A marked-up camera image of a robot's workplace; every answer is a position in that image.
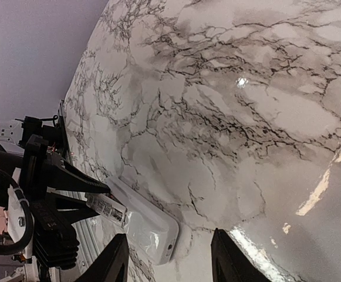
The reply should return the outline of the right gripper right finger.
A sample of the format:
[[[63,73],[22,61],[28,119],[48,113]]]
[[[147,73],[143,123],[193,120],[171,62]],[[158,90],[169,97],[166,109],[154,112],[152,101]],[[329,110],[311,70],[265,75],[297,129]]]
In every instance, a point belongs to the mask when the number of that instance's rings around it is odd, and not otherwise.
[[[269,264],[256,267],[223,229],[215,229],[211,242],[213,281],[278,281]]]

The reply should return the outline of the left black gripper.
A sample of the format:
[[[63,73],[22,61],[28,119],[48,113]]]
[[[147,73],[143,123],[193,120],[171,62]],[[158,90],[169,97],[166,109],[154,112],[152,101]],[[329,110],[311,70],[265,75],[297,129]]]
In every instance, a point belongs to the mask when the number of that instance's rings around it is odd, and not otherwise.
[[[69,145],[63,116],[39,119],[27,116],[21,120],[23,129],[19,146],[24,151],[20,188],[25,197],[41,200],[40,226],[61,229],[99,214],[87,201],[63,195],[46,195],[48,187],[60,191],[110,193],[108,185],[82,173],[65,160]]]

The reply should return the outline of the white battery compartment cover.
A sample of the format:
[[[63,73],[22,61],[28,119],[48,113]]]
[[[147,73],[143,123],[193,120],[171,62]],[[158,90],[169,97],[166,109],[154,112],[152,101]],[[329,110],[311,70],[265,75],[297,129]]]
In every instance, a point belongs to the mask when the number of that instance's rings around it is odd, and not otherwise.
[[[106,194],[86,193],[86,205],[96,213],[123,227],[127,216],[127,207]]]

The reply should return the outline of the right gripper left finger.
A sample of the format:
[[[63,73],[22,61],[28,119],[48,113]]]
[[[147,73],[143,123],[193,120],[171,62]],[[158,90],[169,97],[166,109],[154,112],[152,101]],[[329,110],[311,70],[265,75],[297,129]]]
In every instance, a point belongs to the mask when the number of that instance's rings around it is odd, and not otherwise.
[[[79,282],[126,282],[129,245],[125,234],[116,234]]]

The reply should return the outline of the white remote control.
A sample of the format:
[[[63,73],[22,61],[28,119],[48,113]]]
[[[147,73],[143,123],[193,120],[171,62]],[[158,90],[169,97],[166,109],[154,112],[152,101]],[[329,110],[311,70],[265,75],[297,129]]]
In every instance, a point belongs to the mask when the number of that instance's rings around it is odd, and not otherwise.
[[[127,208],[123,230],[155,265],[167,264],[179,234],[177,221],[116,177],[106,180],[112,195]]]

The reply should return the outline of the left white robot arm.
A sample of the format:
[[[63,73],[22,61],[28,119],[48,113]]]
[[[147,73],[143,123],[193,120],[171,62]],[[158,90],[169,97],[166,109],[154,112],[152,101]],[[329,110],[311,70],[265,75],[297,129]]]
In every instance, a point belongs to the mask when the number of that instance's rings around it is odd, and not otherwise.
[[[29,200],[36,223],[44,230],[60,229],[62,224],[71,225],[94,215],[86,213],[84,202],[64,198],[52,203],[46,196],[48,188],[110,194],[108,185],[85,175],[65,160],[68,142],[62,117],[53,126],[44,125],[42,119],[34,117],[0,123],[0,137],[25,150],[19,157],[4,151],[0,145],[0,192],[11,184],[14,170],[20,169],[18,186]],[[6,207],[8,202],[0,197],[0,205]]]

